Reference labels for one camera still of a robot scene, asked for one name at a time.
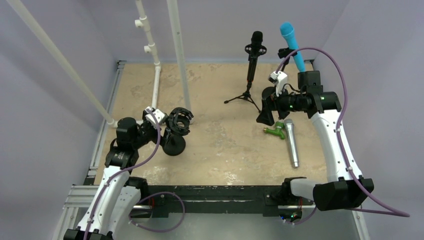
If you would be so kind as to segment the green tap faucet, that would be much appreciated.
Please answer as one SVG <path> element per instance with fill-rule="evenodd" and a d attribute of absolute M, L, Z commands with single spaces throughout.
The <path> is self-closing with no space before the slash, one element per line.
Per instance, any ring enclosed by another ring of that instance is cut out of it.
<path fill-rule="evenodd" d="M 284 128 L 285 128 L 284 123 L 283 123 L 283 122 L 281 122 L 281 121 L 278 121 L 278 122 L 276 122 L 276 123 L 275 123 L 275 125 L 274 125 L 274 128 L 273 128 L 273 129 L 271 129 L 271 128 L 269 128 L 269 127 L 265 127 L 265 128 L 263 129 L 263 132 L 264 132 L 265 134 L 271 134 L 271 135 L 273 135 L 273 136 L 277 136 L 277 137 L 279 137 L 281 140 L 284 140 L 284 139 L 286 138 L 285 133 L 284 133 Z"/>

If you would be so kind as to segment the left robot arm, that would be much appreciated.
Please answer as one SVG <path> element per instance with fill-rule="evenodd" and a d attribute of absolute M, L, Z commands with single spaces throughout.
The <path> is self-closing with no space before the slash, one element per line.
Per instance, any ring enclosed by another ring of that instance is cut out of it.
<path fill-rule="evenodd" d="M 159 109 L 147 107 L 142 122 L 124 117 L 116 124 L 116 138 L 106 155 L 101 182 L 85 215 L 76 227 L 67 229 L 65 240 L 116 240 L 135 204 L 149 199 L 146 180 L 132 177 L 139 166 L 138 150 L 150 142 L 160 146 L 160 125 L 168 118 Z"/>

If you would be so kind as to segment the black shock-mount round-base stand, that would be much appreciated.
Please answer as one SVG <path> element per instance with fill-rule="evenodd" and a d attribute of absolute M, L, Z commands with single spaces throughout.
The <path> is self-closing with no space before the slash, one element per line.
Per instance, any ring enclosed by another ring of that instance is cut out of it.
<path fill-rule="evenodd" d="M 183 107 L 174 108 L 165 118 L 165 132 L 161 146 L 169 156 L 180 155 L 186 148 L 184 136 L 190 133 L 190 123 L 194 118 L 192 112 Z"/>

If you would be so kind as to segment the black tripod mic stand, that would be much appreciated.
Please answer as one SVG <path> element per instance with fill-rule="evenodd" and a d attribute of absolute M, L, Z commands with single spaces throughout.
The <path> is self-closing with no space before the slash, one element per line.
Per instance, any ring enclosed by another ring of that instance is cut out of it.
<path fill-rule="evenodd" d="M 264 55 L 266 52 L 267 52 L 267 48 L 266 48 L 265 46 L 263 46 L 263 45 L 262 45 L 261 55 L 260 55 L 260 56 Z M 229 100 L 225 100 L 225 101 L 224 101 L 224 104 L 228 104 L 229 102 L 231 102 L 231 101 L 233 101 L 233 100 L 244 100 L 244 101 L 247 101 L 247 102 L 249 102 L 249 103 L 252 103 L 252 104 L 256 107 L 257 111 L 260 113 L 260 112 L 261 112 L 261 110 L 259 109 L 259 107 L 258 107 L 258 106 L 257 106 L 257 104 L 255 103 L 255 101 L 253 100 L 253 98 L 252 98 L 252 96 L 251 96 L 251 93 L 250 93 L 250 90 L 251 90 L 251 88 L 252 88 L 252 85 L 253 85 L 253 82 L 248 82 L 248 81 L 247 81 L 247 84 L 246 84 L 246 90 L 245 90 L 245 91 L 244 91 L 241 95 L 239 95 L 239 96 L 236 96 L 236 97 L 231 98 L 231 99 L 229 99 Z"/>

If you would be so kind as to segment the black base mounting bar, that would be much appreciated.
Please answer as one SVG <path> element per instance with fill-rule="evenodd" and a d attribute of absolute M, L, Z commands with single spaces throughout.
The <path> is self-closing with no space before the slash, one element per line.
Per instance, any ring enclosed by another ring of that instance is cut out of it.
<path fill-rule="evenodd" d="M 290 196 L 282 185 L 150 185 L 133 207 L 135 218 L 167 218 L 172 213 L 259 214 L 300 217 L 311 200 Z"/>

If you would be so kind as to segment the black microphone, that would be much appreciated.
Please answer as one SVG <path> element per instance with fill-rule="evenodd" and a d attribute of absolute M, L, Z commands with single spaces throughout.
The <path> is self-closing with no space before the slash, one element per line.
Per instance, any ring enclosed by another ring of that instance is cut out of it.
<path fill-rule="evenodd" d="M 258 57 L 262 55 L 262 42 L 263 33 L 261 31 L 254 31 L 251 37 L 251 43 L 245 47 L 245 52 L 248 53 L 249 61 L 247 81 L 250 83 L 254 80 Z"/>

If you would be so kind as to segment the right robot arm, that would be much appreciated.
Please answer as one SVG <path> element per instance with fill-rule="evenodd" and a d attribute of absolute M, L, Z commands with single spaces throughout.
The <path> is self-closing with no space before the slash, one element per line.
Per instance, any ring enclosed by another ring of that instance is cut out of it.
<path fill-rule="evenodd" d="M 342 107 L 338 95 L 324 91 L 317 70 L 300 72 L 298 91 L 289 93 L 285 86 L 288 75 L 274 71 L 268 80 L 274 84 L 262 92 L 262 110 L 257 123 L 272 126 L 273 112 L 285 119 L 291 112 L 304 112 L 318 134 L 326 163 L 327 182 L 317 183 L 305 177 L 287 178 L 283 182 L 280 196 L 288 204 L 300 197 L 311 200 L 320 211 L 358 208 L 372 192 L 374 183 L 364 178 L 359 169 L 344 132 L 339 123 Z"/>

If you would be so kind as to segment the silver grey microphone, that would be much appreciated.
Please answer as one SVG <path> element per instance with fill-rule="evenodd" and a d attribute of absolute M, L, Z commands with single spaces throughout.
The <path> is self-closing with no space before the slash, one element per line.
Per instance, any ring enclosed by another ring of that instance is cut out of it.
<path fill-rule="evenodd" d="M 295 138 L 295 125 L 292 119 L 287 118 L 284 120 L 284 127 L 287 134 L 288 149 L 291 157 L 293 168 L 300 167 L 299 154 Z"/>

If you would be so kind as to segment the blue microphone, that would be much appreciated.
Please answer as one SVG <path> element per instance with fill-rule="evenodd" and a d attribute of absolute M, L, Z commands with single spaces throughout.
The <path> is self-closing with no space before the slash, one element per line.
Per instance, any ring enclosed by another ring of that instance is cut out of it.
<path fill-rule="evenodd" d="M 298 42 L 295 36 L 295 29 L 290 22 L 284 22 L 280 26 L 280 34 L 285 39 L 287 46 L 290 50 L 297 50 L 299 48 Z M 305 72 L 306 67 L 304 63 L 304 59 L 301 53 L 298 51 L 293 56 L 295 65 L 299 72 Z"/>

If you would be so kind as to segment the white PVC pipe frame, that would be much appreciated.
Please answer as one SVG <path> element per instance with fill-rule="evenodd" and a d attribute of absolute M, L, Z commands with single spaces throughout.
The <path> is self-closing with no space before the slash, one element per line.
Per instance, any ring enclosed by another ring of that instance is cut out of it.
<path fill-rule="evenodd" d="M 106 124 L 112 128 L 118 127 L 118 121 L 115 120 L 108 111 L 103 107 L 99 100 L 94 96 L 82 78 L 79 76 L 77 71 L 73 68 L 70 62 L 62 54 L 56 44 L 52 41 L 49 35 L 44 31 L 41 25 L 37 22 L 34 16 L 29 12 L 25 5 L 20 0 L 8 0 L 7 3 L 11 8 L 17 13 L 20 19 L 27 25 L 31 32 L 37 37 L 40 43 L 46 48 L 50 55 L 56 60 L 56 62 L 61 66 L 65 73 L 74 81 L 74 83 L 79 87 L 79 89 L 88 97 L 89 101 L 95 106 L 97 111 L 105 119 Z M 144 46 L 144 51 L 150 53 L 153 57 L 154 64 L 154 83 L 153 83 L 153 94 L 151 107 L 157 108 L 158 96 L 159 96 L 159 83 L 162 65 L 158 57 L 158 51 L 156 43 L 153 40 L 151 33 L 151 26 L 149 19 L 146 15 L 143 2 L 141 0 L 135 1 L 135 6 L 138 11 L 139 18 L 134 21 L 134 24 L 137 28 L 144 30 L 145 35 L 148 40 L 148 45 Z"/>

